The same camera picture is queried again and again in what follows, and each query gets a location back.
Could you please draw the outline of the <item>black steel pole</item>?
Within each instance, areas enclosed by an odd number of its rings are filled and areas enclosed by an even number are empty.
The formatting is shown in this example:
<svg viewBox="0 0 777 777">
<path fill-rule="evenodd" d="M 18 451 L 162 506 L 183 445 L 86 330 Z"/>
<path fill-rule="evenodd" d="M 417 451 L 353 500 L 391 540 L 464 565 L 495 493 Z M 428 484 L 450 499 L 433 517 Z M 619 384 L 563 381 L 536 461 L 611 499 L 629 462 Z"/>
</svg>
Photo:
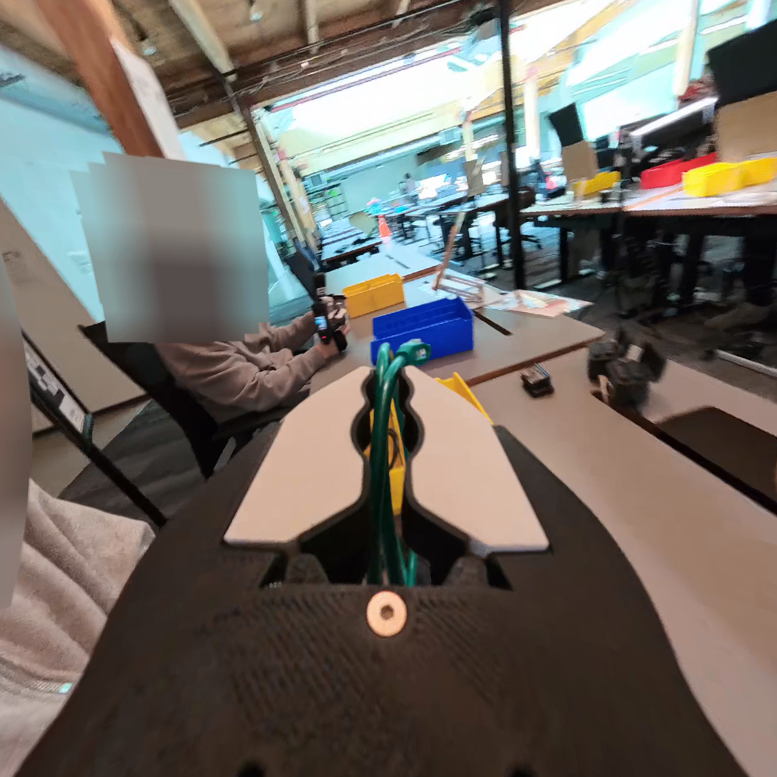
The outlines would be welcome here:
<svg viewBox="0 0 777 777">
<path fill-rule="evenodd" d="M 508 196 L 510 207 L 510 262 L 517 290 L 525 288 L 525 257 L 520 234 L 520 191 L 519 176 L 515 161 L 516 132 L 515 110 L 510 59 L 510 13 L 511 1 L 499 1 L 501 66 L 503 76 L 504 129 L 507 150 Z"/>
</svg>

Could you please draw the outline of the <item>black office chair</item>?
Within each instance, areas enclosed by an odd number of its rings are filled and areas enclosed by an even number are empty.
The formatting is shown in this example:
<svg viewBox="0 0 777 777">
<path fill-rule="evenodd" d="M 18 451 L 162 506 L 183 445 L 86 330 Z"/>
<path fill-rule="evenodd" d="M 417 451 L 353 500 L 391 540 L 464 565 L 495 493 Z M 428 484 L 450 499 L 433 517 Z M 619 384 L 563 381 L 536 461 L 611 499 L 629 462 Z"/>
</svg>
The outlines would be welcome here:
<svg viewBox="0 0 777 777">
<path fill-rule="evenodd" d="M 282 407 L 267 413 L 245 413 L 218 422 L 191 393 L 176 383 L 153 345 L 112 344 L 108 340 L 105 323 L 79 325 L 79 330 L 104 357 L 143 389 L 177 423 L 206 480 L 213 475 L 229 441 L 235 442 L 234 453 L 237 453 L 250 442 L 257 430 L 280 421 L 290 411 L 290 408 Z"/>
</svg>

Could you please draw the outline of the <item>black metal stand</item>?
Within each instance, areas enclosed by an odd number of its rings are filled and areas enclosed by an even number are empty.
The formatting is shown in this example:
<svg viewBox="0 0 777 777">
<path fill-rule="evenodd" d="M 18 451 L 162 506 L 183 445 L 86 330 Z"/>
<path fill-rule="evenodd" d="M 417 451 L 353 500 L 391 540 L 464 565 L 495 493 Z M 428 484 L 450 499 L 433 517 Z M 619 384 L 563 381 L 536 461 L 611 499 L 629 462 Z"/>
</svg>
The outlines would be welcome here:
<svg viewBox="0 0 777 777">
<path fill-rule="evenodd" d="M 94 418 L 82 400 L 22 332 L 31 401 L 64 436 L 117 487 L 131 503 L 160 530 L 166 525 L 163 513 L 96 446 L 92 439 Z"/>
</svg>

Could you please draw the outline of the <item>black monitor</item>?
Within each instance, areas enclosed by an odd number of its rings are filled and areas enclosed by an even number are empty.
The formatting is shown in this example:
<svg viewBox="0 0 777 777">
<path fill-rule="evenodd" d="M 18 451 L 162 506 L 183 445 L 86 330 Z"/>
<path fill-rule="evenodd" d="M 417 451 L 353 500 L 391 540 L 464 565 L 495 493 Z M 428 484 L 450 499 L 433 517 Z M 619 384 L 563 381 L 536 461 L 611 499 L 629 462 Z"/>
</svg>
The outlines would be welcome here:
<svg viewBox="0 0 777 777">
<path fill-rule="evenodd" d="M 548 122 L 563 149 L 586 140 L 576 102 L 549 113 Z"/>
</svg>

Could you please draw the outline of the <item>blue plastic bin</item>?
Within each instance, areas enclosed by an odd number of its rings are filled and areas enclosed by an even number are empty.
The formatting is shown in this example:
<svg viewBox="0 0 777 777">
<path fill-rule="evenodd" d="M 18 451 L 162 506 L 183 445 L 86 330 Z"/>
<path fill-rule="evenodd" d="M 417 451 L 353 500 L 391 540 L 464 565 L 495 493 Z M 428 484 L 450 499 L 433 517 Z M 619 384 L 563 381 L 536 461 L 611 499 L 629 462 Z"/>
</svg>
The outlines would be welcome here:
<svg viewBox="0 0 777 777">
<path fill-rule="evenodd" d="M 371 361 L 388 344 L 396 354 L 411 340 L 420 340 L 431 349 L 431 359 L 439 359 L 474 349 L 473 314 L 458 297 L 443 298 L 396 312 L 375 316 L 372 321 Z"/>
</svg>

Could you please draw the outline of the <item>dark grey mat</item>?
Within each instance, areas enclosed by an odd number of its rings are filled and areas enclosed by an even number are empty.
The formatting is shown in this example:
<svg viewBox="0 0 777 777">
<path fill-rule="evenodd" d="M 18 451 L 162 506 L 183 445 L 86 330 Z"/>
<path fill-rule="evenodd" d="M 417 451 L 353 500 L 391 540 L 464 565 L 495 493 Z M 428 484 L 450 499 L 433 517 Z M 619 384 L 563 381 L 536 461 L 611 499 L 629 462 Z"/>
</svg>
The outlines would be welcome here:
<svg viewBox="0 0 777 777">
<path fill-rule="evenodd" d="M 676 451 L 776 514 L 776 436 L 706 406 L 655 425 Z"/>
</svg>

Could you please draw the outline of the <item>black device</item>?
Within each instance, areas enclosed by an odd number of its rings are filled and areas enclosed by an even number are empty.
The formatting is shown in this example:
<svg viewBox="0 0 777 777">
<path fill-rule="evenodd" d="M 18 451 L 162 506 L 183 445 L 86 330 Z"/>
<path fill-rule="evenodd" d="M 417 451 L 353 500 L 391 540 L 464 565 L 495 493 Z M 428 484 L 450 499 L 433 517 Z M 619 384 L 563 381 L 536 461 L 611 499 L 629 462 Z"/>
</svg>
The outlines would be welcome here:
<svg viewBox="0 0 777 777">
<path fill-rule="evenodd" d="M 588 345 L 586 372 L 592 394 L 619 411 L 639 413 L 660 382 L 667 358 L 653 342 L 635 340 L 623 328 Z"/>
</svg>

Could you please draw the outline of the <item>cardboard sheet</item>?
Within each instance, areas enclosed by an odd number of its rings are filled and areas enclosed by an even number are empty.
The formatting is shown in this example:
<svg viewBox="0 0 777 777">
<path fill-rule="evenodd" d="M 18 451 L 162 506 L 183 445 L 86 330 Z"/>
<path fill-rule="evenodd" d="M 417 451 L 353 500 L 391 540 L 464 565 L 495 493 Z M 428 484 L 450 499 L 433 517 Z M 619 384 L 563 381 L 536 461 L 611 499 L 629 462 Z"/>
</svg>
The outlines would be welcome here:
<svg viewBox="0 0 777 777">
<path fill-rule="evenodd" d="M 586 140 L 563 146 L 561 160 L 568 183 L 591 180 L 599 172 L 595 147 Z"/>
</svg>

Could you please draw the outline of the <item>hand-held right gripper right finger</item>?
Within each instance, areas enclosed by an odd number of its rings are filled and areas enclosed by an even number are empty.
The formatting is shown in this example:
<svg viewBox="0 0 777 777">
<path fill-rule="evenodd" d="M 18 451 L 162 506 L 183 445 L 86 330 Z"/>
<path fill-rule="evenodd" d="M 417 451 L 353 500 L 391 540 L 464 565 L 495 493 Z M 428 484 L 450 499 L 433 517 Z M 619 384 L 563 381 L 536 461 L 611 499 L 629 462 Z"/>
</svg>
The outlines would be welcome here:
<svg viewBox="0 0 777 777">
<path fill-rule="evenodd" d="M 544 552 L 549 539 L 489 418 L 407 367 L 418 442 L 405 473 L 405 539 L 425 557 Z"/>
</svg>

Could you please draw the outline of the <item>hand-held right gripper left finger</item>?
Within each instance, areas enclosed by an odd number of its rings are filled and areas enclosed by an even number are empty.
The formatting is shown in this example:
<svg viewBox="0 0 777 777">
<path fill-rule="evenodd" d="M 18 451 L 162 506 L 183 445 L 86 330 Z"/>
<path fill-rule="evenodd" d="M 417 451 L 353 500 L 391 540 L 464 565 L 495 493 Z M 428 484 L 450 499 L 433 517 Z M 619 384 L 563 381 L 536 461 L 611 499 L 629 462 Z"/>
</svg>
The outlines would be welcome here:
<svg viewBox="0 0 777 777">
<path fill-rule="evenodd" d="M 286 546 L 364 496 L 367 460 L 356 438 L 373 370 L 361 366 L 286 415 L 228 526 L 230 546 Z"/>
</svg>

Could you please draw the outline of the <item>printed paper sheets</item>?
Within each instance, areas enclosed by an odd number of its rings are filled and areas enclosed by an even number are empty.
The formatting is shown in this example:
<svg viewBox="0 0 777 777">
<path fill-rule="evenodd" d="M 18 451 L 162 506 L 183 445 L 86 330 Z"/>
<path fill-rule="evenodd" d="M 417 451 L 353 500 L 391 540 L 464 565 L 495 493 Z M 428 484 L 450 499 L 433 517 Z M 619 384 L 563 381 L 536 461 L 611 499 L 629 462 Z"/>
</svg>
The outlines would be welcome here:
<svg viewBox="0 0 777 777">
<path fill-rule="evenodd" d="M 489 297 L 489 301 L 484 305 L 484 308 L 544 318 L 555 318 L 558 316 L 575 316 L 593 304 L 592 301 L 552 295 L 542 291 L 515 290 Z"/>
</svg>

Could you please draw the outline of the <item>cardboard box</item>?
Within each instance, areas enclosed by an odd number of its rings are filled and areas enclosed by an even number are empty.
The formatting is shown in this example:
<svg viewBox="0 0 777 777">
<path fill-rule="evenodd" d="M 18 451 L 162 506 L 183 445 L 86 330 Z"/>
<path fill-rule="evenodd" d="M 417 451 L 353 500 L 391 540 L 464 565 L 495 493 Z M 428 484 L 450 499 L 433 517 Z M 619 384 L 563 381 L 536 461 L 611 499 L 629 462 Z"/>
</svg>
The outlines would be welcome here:
<svg viewBox="0 0 777 777">
<path fill-rule="evenodd" d="M 744 161 L 776 152 L 776 92 L 720 108 L 715 115 L 718 160 Z"/>
</svg>

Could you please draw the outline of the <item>small yellow plastic bin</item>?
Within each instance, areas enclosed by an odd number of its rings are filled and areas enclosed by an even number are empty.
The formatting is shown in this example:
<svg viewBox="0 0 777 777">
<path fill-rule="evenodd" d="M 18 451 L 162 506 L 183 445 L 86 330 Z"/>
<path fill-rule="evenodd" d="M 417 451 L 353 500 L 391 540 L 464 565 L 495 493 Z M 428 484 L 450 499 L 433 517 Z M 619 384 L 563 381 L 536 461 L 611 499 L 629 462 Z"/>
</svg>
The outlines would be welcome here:
<svg viewBox="0 0 777 777">
<path fill-rule="evenodd" d="M 602 171 L 589 179 L 577 180 L 572 187 L 574 197 L 585 198 L 597 195 L 617 186 L 621 179 L 619 171 Z"/>
<path fill-rule="evenodd" d="M 776 178 L 776 156 L 749 159 L 739 163 L 739 188 L 761 186 Z"/>
<path fill-rule="evenodd" d="M 372 315 L 405 302 L 404 281 L 399 274 L 385 274 L 343 289 L 350 318 Z"/>
<path fill-rule="evenodd" d="M 742 188 L 741 162 L 715 162 L 683 173 L 685 195 L 694 198 L 721 197 Z"/>
</svg>

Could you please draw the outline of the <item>large yellow plastic bin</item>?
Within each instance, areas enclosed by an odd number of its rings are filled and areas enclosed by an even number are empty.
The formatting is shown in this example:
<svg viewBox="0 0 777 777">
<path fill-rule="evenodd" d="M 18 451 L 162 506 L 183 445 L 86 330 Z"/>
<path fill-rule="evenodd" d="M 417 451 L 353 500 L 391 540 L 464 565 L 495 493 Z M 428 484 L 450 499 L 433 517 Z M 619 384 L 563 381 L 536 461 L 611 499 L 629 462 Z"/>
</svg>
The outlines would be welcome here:
<svg viewBox="0 0 777 777">
<path fill-rule="evenodd" d="M 393 528 L 406 492 L 409 510 L 417 518 L 464 531 L 470 513 L 486 504 L 476 477 L 486 477 L 488 466 L 498 465 L 503 457 L 490 417 L 458 374 L 447 392 L 434 388 L 432 378 L 413 365 L 405 365 L 396 378 L 404 382 L 405 419 L 416 423 L 418 437 L 405 456 L 399 424 L 388 424 L 396 432 L 396 444 L 387 443 L 387 452 L 399 456 L 400 466 L 397 476 L 390 468 L 385 478 L 382 516 Z"/>
</svg>

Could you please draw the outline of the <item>wooden frame stand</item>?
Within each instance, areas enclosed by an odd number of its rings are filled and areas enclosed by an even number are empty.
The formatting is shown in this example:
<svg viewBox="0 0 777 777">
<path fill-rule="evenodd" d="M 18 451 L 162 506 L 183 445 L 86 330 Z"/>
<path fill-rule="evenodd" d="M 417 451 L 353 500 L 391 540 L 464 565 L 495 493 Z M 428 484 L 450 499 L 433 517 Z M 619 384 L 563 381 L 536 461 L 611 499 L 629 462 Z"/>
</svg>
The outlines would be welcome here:
<svg viewBox="0 0 777 777">
<path fill-rule="evenodd" d="M 465 211 L 459 211 L 448 238 L 444 244 L 444 255 L 442 265 L 433 277 L 431 288 L 433 293 L 443 292 L 461 299 L 472 310 L 485 305 L 485 284 L 478 279 L 465 279 L 464 277 L 454 275 L 449 271 L 449 266 L 454 252 L 455 240 L 459 235 L 464 224 Z"/>
</svg>

